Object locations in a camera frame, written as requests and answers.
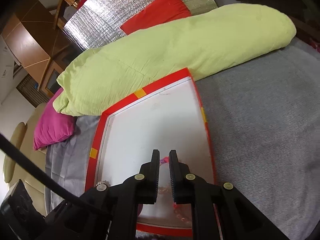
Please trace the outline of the red gift box lid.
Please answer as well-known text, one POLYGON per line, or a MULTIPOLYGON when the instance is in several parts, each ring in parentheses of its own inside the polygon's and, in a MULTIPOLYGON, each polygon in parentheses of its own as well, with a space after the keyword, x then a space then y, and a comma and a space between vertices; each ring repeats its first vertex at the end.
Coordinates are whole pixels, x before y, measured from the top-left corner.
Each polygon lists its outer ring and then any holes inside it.
POLYGON ((172 198, 168 156, 176 150, 191 173, 215 183, 208 122, 188 69, 169 74, 105 110, 93 139, 85 187, 100 181, 111 186, 137 174, 160 152, 158 197, 144 205, 137 229, 151 234, 191 237, 191 209, 172 198))

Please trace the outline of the magenta pillow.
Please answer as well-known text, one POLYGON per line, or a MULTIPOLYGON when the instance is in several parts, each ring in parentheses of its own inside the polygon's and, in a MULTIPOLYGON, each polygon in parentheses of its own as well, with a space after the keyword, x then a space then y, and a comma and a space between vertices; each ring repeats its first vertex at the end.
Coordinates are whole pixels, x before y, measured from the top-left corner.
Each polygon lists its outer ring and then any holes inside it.
POLYGON ((54 100, 63 92, 59 88, 46 104, 34 130, 33 148, 39 150, 49 145, 62 142, 74 133, 75 117, 57 113, 54 100))

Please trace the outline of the light green long pillow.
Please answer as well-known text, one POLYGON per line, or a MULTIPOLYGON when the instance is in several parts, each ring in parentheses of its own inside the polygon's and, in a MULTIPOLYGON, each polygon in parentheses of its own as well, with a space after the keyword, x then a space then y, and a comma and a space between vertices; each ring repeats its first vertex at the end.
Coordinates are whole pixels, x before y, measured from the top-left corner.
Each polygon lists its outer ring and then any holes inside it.
POLYGON ((57 78, 62 92, 53 107, 71 116, 100 115, 180 69, 200 80, 284 48, 295 35, 284 13, 246 3, 138 30, 74 59, 57 78))

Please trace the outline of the wooden cabinet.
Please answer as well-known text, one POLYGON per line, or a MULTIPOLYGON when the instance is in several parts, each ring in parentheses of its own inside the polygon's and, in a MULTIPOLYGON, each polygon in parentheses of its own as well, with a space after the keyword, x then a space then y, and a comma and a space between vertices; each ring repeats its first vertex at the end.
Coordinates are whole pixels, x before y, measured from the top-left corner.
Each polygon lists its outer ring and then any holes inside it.
POLYGON ((56 78, 67 67, 64 59, 73 46, 54 16, 39 0, 21 0, 1 36, 24 70, 50 98, 59 90, 56 78))

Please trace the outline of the silver foil insulation panel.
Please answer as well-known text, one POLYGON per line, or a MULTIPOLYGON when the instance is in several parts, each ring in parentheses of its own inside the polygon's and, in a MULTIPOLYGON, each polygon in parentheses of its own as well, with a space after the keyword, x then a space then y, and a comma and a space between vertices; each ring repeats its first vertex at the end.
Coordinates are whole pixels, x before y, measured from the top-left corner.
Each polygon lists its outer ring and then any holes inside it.
MULTIPOLYGON (((81 50, 99 48, 116 41, 125 33, 121 25, 154 0, 87 0, 67 21, 66 36, 81 50)), ((192 15, 217 7, 214 0, 182 0, 192 15)))

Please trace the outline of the red cushion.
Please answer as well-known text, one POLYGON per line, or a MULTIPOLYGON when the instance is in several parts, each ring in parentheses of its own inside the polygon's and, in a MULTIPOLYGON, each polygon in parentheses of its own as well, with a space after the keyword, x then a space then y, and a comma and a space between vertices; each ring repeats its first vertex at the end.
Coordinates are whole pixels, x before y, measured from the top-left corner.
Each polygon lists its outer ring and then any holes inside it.
POLYGON ((123 23, 120 28, 126 35, 129 35, 141 29, 190 16, 191 12, 182 0, 154 0, 123 23))

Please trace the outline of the wooden railing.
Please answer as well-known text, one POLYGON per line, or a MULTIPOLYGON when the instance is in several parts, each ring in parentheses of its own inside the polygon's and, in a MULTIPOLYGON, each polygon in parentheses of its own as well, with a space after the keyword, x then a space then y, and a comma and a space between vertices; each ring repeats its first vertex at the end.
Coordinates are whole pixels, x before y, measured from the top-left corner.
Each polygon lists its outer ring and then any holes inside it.
POLYGON ((60 28, 61 30, 64 28, 67 20, 64 18, 65 9, 67 7, 73 7, 75 9, 78 8, 80 0, 59 0, 54 22, 53 29, 60 28))

